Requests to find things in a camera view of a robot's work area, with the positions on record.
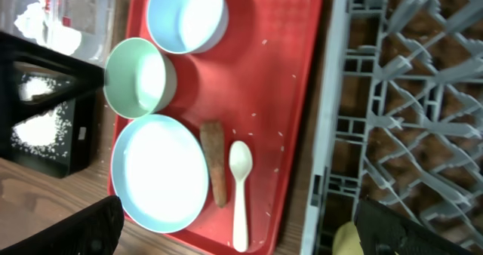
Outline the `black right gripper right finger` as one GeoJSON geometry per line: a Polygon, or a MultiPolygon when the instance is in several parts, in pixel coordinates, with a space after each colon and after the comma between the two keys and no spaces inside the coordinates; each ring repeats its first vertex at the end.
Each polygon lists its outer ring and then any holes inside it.
{"type": "Polygon", "coordinates": [[[354,223],[364,255],[472,254],[369,198],[358,203],[354,223]]]}

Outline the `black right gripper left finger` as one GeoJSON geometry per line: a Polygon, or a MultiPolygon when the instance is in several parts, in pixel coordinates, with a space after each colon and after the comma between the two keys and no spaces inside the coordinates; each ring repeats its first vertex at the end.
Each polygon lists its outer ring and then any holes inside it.
{"type": "Polygon", "coordinates": [[[120,198],[110,195],[1,250],[1,255],[112,255],[125,223],[120,198]]]}

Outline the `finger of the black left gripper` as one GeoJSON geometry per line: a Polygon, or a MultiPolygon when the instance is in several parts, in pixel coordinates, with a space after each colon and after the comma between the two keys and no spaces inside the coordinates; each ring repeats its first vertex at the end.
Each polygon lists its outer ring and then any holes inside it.
{"type": "Polygon", "coordinates": [[[1,33],[1,124],[15,125],[104,85],[100,66],[1,33]],[[56,82],[50,93],[20,99],[23,74],[56,82]]]}

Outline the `yellow plastic cup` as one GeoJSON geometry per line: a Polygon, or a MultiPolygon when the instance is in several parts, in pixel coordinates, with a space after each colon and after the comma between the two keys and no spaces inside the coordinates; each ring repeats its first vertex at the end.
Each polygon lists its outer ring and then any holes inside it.
{"type": "Polygon", "coordinates": [[[344,223],[335,233],[333,255],[364,255],[354,222],[344,223]]]}

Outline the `white rice pile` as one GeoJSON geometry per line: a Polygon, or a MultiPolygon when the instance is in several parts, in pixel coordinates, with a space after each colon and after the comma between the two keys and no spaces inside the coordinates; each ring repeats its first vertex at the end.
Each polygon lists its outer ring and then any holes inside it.
{"type": "MultiPolygon", "coordinates": [[[[33,100],[55,92],[63,85],[61,81],[37,75],[25,75],[19,86],[21,100],[33,100]]],[[[16,124],[13,128],[11,144],[21,152],[52,160],[66,157],[68,152],[61,149],[66,145],[68,131],[72,130],[72,120],[67,118],[68,102],[63,102],[48,112],[36,115],[16,124]]]]}

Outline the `green bowl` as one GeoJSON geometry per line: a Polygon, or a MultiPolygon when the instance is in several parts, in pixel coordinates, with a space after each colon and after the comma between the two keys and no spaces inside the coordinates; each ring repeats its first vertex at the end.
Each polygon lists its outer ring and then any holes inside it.
{"type": "Polygon", "coordinates": [[[162,110],[176,90],[174,64],[144,38],[125,39],[106,60],[103,93],[112,110],[123,118],[141,118],[162,110]]]}

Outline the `light blue bowl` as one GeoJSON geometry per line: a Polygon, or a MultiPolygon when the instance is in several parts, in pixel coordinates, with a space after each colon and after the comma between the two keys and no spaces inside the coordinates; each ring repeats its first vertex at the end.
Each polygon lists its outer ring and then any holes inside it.
{"type": "Polygon", "coordinates": [[[226,0],[148,0],[149,35],[171,54],[200,54],[212,49],[228,23],[226,0]]]}

